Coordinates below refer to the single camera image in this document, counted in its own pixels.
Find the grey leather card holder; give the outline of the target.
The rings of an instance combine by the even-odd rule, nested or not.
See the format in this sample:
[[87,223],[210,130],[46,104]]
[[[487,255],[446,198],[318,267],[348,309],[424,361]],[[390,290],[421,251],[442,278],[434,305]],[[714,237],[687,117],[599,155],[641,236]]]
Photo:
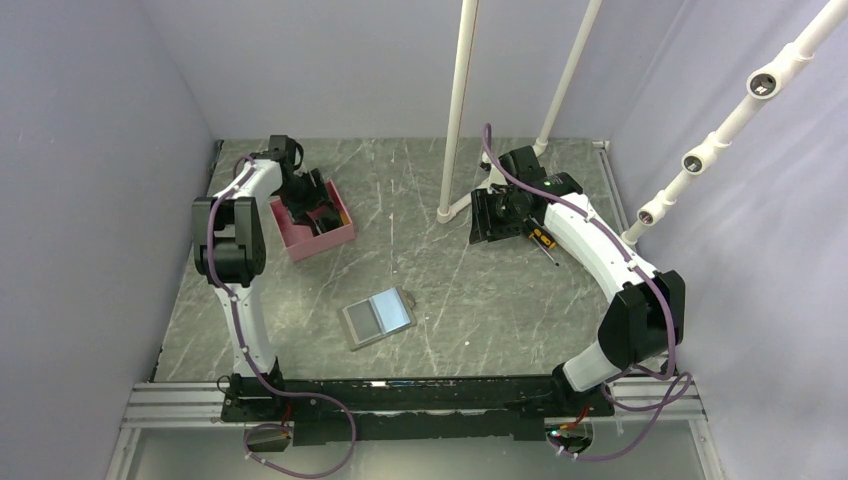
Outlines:
[[[363,300],[369,300],[381,325],[382,333],[365,342],[358,342],[352,331],[347,308]],[[398,334],[417,324],[413,309],[416,301],[410,292],[399,286],[392,287],[338,310],[340,326],[350,351],[357,351],[389,336]]]

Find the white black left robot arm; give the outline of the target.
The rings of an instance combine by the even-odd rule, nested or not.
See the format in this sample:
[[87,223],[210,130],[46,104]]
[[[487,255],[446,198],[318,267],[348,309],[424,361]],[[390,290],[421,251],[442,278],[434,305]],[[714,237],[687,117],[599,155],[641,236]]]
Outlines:
[[277,198],[296,227],[319,238],[349,225],[319,169],[302,168],[304,148],[287,135],[273,135],[262,152],[236,164],[231,182],[192,203],[193,259],[220,301],[233,342],[230,385],[235,397],[248,394],[248,407],[264,420],[279,417],[287,392],[263,318],[260,276],[267,250],[260,206]]

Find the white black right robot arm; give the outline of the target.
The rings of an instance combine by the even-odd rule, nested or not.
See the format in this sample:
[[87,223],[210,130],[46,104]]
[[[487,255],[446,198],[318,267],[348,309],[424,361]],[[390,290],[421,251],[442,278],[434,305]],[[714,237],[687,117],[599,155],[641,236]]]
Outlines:
[[686,286],[625,245],[567,173],[549,174],[530,146],[481,162],[490,182],[470,194],[472,244],[523,235],[563,248],[600,286],[609,305],[596,338],[556,367],[557,411],[574,415],[590,390],[661,353],[673,355],[684,334]]

